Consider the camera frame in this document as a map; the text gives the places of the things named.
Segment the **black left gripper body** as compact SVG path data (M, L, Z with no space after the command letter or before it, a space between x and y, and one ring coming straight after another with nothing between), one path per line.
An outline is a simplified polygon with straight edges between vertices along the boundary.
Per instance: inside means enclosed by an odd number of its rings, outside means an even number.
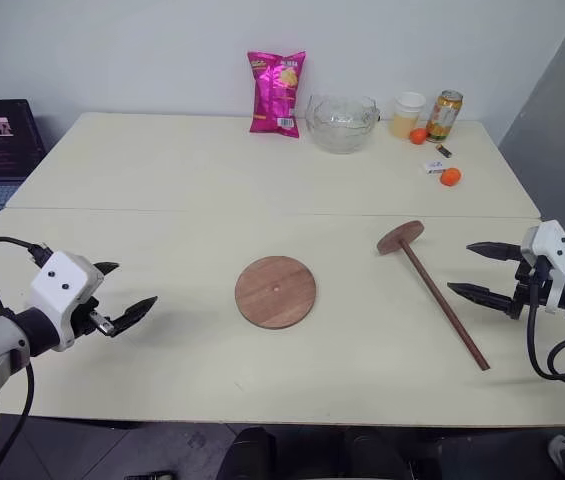
M107 337L116 335L115 326L108 316L97 311L99 301L90 297L86 302L79 304L71 314L70 324L74 338L78 339L98 331Z

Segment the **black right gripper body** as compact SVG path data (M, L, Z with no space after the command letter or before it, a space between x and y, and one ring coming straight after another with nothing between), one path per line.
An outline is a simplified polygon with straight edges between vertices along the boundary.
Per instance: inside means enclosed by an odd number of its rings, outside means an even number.
M522 309L531 304L531 288L538 289L536 305L545 305L552 287L551 263L545 256L539 256L534 266L522 260L516 270L517 284L513 293L508 316L514 320L520 318Z

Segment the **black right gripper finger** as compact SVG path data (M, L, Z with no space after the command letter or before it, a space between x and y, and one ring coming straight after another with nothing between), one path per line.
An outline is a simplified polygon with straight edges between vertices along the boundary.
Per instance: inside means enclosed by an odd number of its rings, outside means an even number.
M513 299L491 292L488 288L460 282L448 282L447 287L457 295L486 308L511 314Z
M518 245L503 242L476 242L466 246L466 249L486 258L499 261L522 261L520 247Z

